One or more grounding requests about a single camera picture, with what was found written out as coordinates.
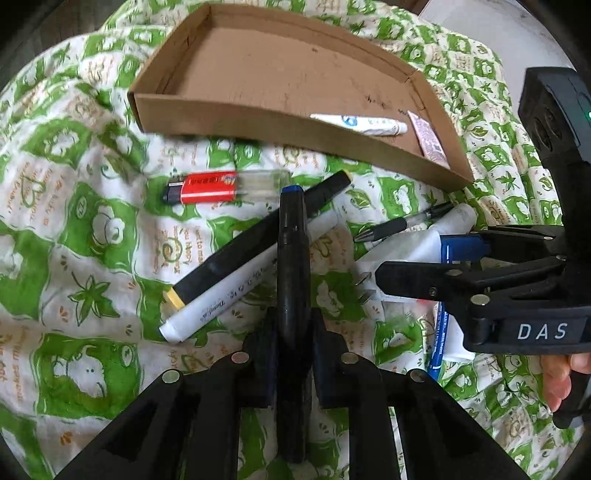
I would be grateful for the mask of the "person right hand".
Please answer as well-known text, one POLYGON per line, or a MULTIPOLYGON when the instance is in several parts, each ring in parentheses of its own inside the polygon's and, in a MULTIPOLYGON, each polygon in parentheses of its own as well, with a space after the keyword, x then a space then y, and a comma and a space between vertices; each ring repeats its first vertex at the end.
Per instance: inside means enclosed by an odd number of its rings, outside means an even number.
POLYGON ((546 355, 540 357, 543 371, 543 395, 552 412, 556 412, 572 389, 570 374, 590 373, 590 354, 546 355))

